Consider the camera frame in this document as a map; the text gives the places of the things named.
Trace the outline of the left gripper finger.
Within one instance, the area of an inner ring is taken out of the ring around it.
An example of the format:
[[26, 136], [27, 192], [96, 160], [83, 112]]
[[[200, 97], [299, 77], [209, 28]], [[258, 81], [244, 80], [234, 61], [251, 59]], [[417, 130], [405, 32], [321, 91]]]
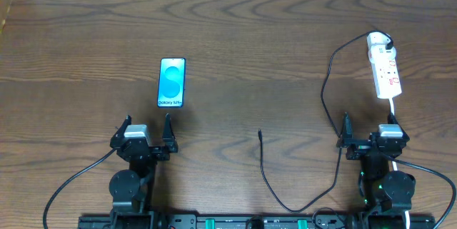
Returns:
[[167, 113], [165, 116], [162, 140], [165, 144], [174, 144], [176, 142], [176, 138], [171, 125], [171, 115], [169, 113]]
[[122, 139], [124, 137], [125, 131], [128, 126], [131, 125], [131, 117], [130, 115], [127, 115], [124, 122], [121, 124], [121, 126], [117, 129], [115, 134], [113, 135], [113, 139]]

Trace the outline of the blue Galaxy smartphone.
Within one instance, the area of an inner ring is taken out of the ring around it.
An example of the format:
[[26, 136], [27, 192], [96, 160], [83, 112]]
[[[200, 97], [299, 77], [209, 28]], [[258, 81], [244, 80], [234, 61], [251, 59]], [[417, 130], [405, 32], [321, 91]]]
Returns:
[[180, 108], [184, 105], [185, 58], [163, 58], [160, 64], [157, 106]]

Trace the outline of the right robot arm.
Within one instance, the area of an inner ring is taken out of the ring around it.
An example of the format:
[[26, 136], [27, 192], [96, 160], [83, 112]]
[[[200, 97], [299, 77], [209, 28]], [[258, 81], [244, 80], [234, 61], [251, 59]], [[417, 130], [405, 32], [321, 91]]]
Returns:
[[351, 119], [344, 115], [337, 146], [346, 149], [346, 159], [361, 163], [358, 186], [366, 202], [365, 210], [347, 218], [348, 228], [411, 227], [408, 212], [412, 208], [416, 179], [389, 165], [402, 154], [408, 141], [408, 135], [393, 114], [367, 139], [353, 136]]

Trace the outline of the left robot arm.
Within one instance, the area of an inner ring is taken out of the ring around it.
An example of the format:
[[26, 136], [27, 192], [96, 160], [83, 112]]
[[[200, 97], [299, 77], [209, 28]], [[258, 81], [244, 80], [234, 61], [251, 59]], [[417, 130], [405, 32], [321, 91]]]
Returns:
[[179, 150], [171, 127], [171, 117], [165, 116], [161, 146], [153, 146], [147, 125], [134, 125], [127, 116], [111, 137], [110, 147], [129, 167], [115, 173], [109, 183], [113, 198], [110, 228], [167, 228], [166, 216], [151, 207], [156, 167], [168, 161]]

